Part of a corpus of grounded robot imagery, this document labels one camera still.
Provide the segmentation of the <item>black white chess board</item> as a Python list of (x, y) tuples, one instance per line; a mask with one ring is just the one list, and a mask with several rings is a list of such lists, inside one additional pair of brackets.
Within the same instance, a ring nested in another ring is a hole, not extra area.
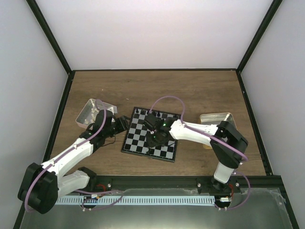
[(146, 156), (153, 159), (163, 160), (167, 162), (175, 162), (177, 141), (169, 141), (165, 146), (153, 147), (152, 155), (147, 155), (149, 147), (146, 142), (146, 133), (148, 129), (144, 126), (144, 118), (149, 112), (148, 108), (134, 107), (131, 115), (131, 124), (129, 130), (127, 130), (121, 152), (133, 154), (137, 156)]

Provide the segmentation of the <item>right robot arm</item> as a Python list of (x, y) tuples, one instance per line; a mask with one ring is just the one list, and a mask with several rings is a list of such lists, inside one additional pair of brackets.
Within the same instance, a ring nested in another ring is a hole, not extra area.
[(148, 114), (143, 124), (148, 129), (146, 141), (149, 147), (163, 146), (169, 141), (178, 140), (211, 147), (218, 159), (212, 179), (212, 188), (217, 192), (228, 188), (233, 172), (248, 160), (245, 156), (248, 141), (228, 121), (221, 121), (218, 125), (203, 125), (185, 122), (177, 117), (162, 120)]

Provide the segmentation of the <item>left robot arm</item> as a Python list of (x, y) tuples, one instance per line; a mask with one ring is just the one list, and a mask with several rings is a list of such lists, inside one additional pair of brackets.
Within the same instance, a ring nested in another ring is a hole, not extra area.
[(82, 189), (93, 192), (97, 188), (96, 173), (85, 167), (70, 175), (67, 172), (104, 146), (107, 138), (115, 137), (129, 127), (130, 118), (124, 115), (117, 118), (113, 112), (101, 110), (70, 147), (42, 164), (30, 164), (17, 194), (25, 209), (45, 214), (59, 198), (71, 192)]

